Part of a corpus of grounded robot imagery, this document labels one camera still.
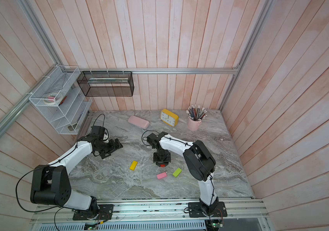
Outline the pink block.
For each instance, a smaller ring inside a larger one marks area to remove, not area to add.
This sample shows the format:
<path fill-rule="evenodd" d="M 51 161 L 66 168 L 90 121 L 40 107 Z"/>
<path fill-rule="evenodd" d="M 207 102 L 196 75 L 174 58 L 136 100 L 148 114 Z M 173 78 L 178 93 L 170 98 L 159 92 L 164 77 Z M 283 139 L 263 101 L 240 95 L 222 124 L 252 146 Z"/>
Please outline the pink block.
<path fill-rule="evenodd" d="M 163 172 L 163 173 L 157 174 L 156 177 L 158 180 L 163 179 L 163 178 L 167 177 L 167 173 Z"/>

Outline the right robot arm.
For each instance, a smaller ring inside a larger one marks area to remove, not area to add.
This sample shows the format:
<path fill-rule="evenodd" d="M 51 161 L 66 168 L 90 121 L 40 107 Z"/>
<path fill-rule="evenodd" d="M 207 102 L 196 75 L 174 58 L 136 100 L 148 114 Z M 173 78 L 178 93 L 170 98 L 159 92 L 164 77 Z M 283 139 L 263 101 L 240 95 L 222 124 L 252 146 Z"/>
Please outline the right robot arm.
<path fill-rule="evenodd" d="M 184 158 L 190 174 L 199 184 L 200 209 L 204 214 L 211 215 L 219 202 L 213 182 L 216 161 L 204 143 L 200 140 L 183 141 L 166 132 L 156 131 L 141 139 L 144 145 L 156 150 L 153 162 L 158 167 L 166 167 L 171 162 L 172 153 Z"/>

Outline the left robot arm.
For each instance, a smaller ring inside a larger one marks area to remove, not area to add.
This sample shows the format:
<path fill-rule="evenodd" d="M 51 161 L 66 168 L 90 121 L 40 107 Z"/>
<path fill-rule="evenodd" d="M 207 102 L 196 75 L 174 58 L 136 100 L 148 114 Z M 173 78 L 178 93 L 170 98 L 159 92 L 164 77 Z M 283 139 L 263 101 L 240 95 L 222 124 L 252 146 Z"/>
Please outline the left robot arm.
<path fill-rule="evenodd" d="M 93 126 L 90 134 L 78 139 L 65 154 L 34 169 L 31 202 L 81 211 L 97 210 L 96 198 L 72 190 L 69 174 L 88 155 L 98 152 L 99 157 L 105 159 L 121 148 L 121 142 L 110 139 L 104 127 Z"/>

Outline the green block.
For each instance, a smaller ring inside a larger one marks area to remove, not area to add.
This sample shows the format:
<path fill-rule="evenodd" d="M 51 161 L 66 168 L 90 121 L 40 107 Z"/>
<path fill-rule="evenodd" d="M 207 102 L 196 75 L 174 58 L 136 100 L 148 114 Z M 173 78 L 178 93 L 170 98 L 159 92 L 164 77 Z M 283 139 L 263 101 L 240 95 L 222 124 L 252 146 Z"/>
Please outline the green block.
<path fill-rule="evenodd" d="M 173 172 L 172 175 L 173 175 L 175 178 L 177 178 L 181 172 L 182 172 L 182 169 L 177 168 L 177 169 Z"/>

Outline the yellow block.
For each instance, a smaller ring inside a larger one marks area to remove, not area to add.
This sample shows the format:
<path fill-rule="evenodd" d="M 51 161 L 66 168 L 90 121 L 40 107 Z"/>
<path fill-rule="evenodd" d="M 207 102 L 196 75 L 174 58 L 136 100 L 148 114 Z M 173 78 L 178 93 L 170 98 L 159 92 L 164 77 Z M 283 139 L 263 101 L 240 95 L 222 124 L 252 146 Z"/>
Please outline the yellow block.
<path fill-rule="evenodd" d="M 134 171 L 136 166 L 137 166 L 138 162 L 137 161 L 133 161 L 129 167 L 130 170 Z"/>

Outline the pink pencil case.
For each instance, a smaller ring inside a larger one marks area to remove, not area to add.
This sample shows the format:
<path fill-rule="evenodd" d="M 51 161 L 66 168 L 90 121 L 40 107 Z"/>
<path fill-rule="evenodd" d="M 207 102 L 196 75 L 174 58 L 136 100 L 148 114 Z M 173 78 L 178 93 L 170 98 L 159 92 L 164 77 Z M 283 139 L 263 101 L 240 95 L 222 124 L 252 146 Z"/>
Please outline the pink pencil case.
<path fill-rule="evenodd" d="M 137 127 L 140 127 L 144 130 L 146 130 L 149 125 L 150 125 L 150 122 L 148 120 L 145 120 L 143 118 L 140 118 L 140 117 L 137 117 L 135 115 L 132 115 L 129 119 L 128 119 L 128 122 L 132 125 L 135 125 Z"/>

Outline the yellow alarm clock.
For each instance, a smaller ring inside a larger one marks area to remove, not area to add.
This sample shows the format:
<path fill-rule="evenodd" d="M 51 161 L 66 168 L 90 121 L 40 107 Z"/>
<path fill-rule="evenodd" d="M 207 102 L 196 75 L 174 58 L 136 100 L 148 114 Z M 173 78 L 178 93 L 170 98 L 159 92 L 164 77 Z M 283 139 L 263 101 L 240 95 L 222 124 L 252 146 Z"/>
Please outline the yellow alarm clock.
<path fill-rule="evenodd" d="M 160 119 L 167 125 L 175 127 L 178 124 L 179 116 L 167 109 L 163 109 L 160 113 Z"/>

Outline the pink pencil cup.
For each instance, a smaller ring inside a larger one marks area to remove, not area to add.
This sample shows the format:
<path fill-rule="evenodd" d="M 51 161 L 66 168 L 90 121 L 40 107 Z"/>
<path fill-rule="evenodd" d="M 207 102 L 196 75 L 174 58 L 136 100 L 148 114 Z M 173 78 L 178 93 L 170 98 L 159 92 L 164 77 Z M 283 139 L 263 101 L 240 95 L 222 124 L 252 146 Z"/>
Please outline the pink pencil cup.
<path fill-rule="evenodd" d="M 194 121 L 190 117 L 188 118 L 187 127 L 191 131 L 197 131 L 201 124 L 202 124 L 201 120 Z"/>

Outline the tape roll on shelf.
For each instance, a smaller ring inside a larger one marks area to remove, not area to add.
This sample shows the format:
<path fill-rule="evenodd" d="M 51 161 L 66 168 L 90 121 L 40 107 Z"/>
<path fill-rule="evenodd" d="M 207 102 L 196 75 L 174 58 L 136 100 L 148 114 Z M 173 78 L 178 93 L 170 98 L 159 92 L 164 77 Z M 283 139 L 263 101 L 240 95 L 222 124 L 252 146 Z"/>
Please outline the tape roll on shelf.
<path fill-rule="evenodd" d="M 45 105 L 59 105 L 63 99 L 63 95 L 59 92 L 49 93 L 42 101 Z"/>

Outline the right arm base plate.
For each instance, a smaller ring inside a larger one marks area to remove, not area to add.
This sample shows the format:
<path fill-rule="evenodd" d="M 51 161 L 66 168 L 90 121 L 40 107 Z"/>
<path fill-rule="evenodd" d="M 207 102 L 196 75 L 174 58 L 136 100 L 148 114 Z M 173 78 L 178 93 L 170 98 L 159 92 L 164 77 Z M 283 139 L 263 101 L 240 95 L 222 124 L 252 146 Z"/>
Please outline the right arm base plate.
<path fill-rule="evenodd" d="M 191 218 L 224 218 L 228 216 L 224 202 L 217 200 L 211 206 L 207 206 L 203 202 L 190 202 L 188 209 Z"/>

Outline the black mesh wall basket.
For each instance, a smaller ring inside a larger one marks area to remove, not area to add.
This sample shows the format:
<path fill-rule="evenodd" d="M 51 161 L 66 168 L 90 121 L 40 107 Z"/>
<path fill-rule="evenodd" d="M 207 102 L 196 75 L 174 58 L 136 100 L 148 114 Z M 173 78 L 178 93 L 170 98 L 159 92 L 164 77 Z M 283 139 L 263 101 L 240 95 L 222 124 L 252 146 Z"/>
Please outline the black mesh wall basket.
<path fill-rule="evenodd" d="M 87 97 L 131 97 L 135 88 L 128 71 L 82 71 L 77 83 Z"/>

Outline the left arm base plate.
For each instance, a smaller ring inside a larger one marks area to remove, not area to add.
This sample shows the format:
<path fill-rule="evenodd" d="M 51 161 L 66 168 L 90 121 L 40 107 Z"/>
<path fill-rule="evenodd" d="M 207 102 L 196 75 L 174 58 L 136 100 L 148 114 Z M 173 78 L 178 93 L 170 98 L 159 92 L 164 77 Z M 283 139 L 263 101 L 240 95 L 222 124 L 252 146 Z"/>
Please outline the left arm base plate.
<path fill-rule="evenodd" d="M 74 210 L 73 220 L 110 220 L 113 204 L 102 204 L 88 210 Z"/>

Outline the aluminium front rail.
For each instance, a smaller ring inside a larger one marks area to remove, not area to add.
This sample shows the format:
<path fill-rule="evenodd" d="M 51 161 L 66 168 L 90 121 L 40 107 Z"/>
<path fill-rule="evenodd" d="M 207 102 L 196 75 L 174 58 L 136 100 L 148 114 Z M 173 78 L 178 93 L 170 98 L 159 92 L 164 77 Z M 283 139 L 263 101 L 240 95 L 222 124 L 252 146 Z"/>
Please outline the aluminium front rail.
<path fill-rule="evenodd" d="M 113 205 L 110 222 L 125 221 L 154 221 L 154 220 L 188 220 L 192 219 L 189 213 L 184 213 L 188 203 L 197 202 L 197 199 L 135 199 L 135 200 L 99 200 L 99 205 Z M 215 210 L 215 215 L 205 219 L 219 218 L 224 222 L 232 218 L 268 218 L 269 214 L 261 199 L 250 197 L 221 198 L 224 206 Z M 35 213 L 31 223 L 73 222 L 74 213 L 70 209 L 51 209 Z"/>

